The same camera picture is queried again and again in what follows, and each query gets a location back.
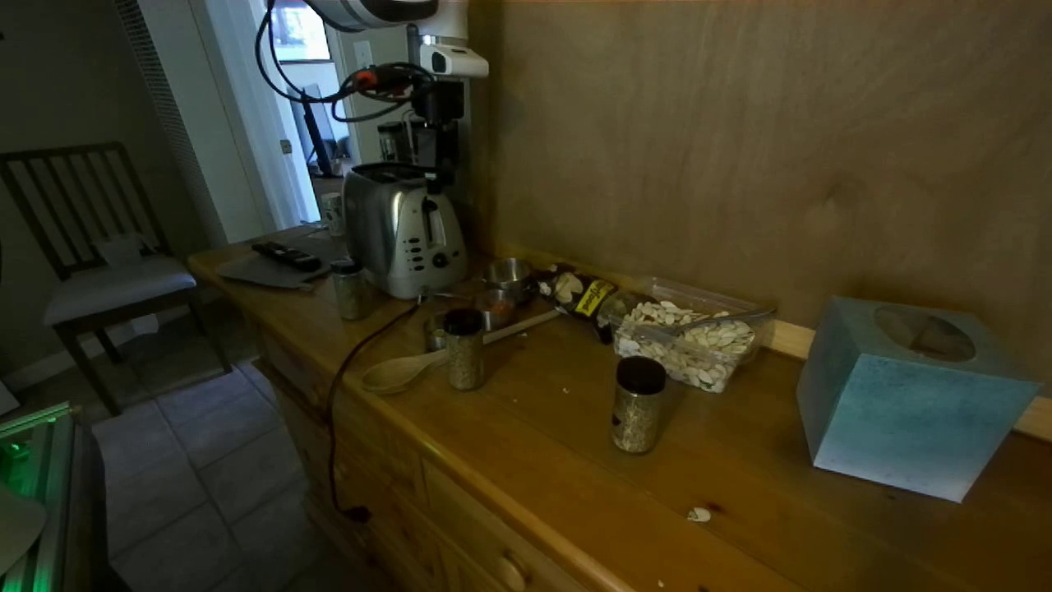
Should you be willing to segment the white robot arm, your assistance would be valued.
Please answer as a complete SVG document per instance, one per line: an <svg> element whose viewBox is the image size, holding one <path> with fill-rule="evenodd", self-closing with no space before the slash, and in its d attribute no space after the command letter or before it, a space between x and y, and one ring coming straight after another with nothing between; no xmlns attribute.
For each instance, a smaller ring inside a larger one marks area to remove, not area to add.
<svg viewBox="0 0 1052 592"><path fill-rule="evenodd" d="M491 64L471 46L471 0L307 0L353 40L328 114L353 131L358 166L450 171L462 153L463 90Z"/></svg>

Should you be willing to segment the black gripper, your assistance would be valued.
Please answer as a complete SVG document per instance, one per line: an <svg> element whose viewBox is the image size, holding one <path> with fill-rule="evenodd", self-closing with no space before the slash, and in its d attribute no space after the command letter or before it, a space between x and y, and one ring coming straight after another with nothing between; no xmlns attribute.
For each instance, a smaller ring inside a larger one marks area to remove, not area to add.
<svg viewBox="0 0 1052 592"><path fill-rule="evenodd" d="M421 166L450 166L458 157L463 87L441 80L411 98L411 141Z"/></svg>

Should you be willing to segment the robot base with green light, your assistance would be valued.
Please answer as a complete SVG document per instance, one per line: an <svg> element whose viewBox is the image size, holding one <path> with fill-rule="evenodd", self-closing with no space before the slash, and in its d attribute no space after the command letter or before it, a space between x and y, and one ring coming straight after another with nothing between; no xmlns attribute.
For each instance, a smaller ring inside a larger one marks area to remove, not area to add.
<svg viewBox="0 0 1052 592"><path fill-rule="evenodd" d="M0 424L0 592L105 592L98 450L69 406Z"/></svg>

